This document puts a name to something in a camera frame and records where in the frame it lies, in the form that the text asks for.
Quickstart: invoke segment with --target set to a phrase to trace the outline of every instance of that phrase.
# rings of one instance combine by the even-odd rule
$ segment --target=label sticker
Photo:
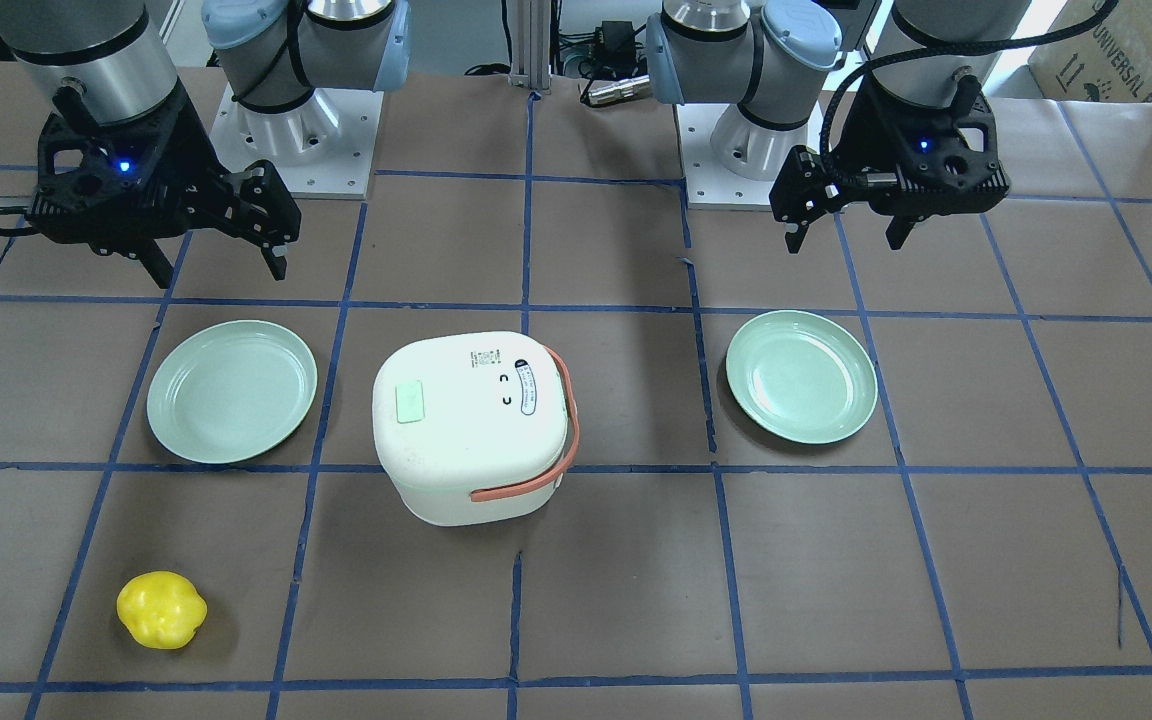
[[[536,374],[531,372],[531,365],[526,364],[525,359],[517,359],[513,364],[513,369],[518,372],[518,384],[522,386],[522,402],[518,404],[518,410],[524,415],[531,415],[536,411]]]
[[[477,367],[479,365],[499,365],[500,364],[500,351],[499,350],[486,350],[483,353],[470,351],[470,366]]]

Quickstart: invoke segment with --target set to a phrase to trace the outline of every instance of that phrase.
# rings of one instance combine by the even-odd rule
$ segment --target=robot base
[[[227,168],[245,168],[263,158],[273,161],[293,197],[365,200],[384,93],[339,88],[319,88],[316,92],[324,94],[326,105],[335,111],[339,134],[314,147],[312,154],[280,159],[276,145],[274,152],[262,152],[247,142],[243,119],[238,116],[243,109],[225,86],[209,136],[215,154]]]
[[[682,154],[682,169],[687,176],[687,205],[690,209],[770,210],[772,205],[768,194],[772,192],[772,182],[776,179],[774,174],[767,181],[742,177],[728,170],[710,146],[710,136],[713,135],[718,119],[722,118],[727,108],[728,105],[712,103],[676,105],[679,149]],[[778,142],[776,146],[785,151],[794,145],[817,146],[821,121],[820,108],[814,106],[808,124],[795,131],[788,131],[786,141]],[[773,161],[774,167],[780,169],[785,158]]]

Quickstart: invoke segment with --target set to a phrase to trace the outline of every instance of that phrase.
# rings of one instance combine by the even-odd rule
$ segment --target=cardboard box
[[[1069,0],[1052,28],[1091,17],[1101,2]],[[1119,0],[1091,31],[1037,47],[1029,68],[1052,99],[1152,103],[1152,0]]]

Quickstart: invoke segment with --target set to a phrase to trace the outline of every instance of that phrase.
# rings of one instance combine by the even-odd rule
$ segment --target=white rice cooker
[[[538,509],[579,446],[567,365],[525,334],[412,342],[385,361],[372,391],[380,464],[407,509],[434,525]]]

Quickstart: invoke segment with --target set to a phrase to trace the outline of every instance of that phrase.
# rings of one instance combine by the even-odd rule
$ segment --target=metal mounting plate
[[[306,199],[365,200],[371,179],[371,161],[376,153],[376,128],[380,127],[382,92],[370,90],[339,90],[324,88],[335,109],[340,113],[342,136],[338,147],[325,152],[324,158],[309,164],[279,162],[268,158],[282,176],[293,197]],[[241,170],[262,159],[251,146],[243,142],[237,129],[233,91],[225,86],[220,109],[215,111],[215,122],[211,124],[211,143],[225,167]]]
[[[682,152],[682,169],[687,176],[687,205],[691,209],[713,210],[772,210],[767,196],[772,192],[771,181],[755,181],[737,176],[723,167],[714,151],[710,150],[708,136],[714,131],[718,119],[727,105],[721,103],[694,103],[676,105],[679,119],[679,150]],[[812,108],[808,124],[793,132],[801,132],[795,143],[814,149],[820,137],[820,106]]]

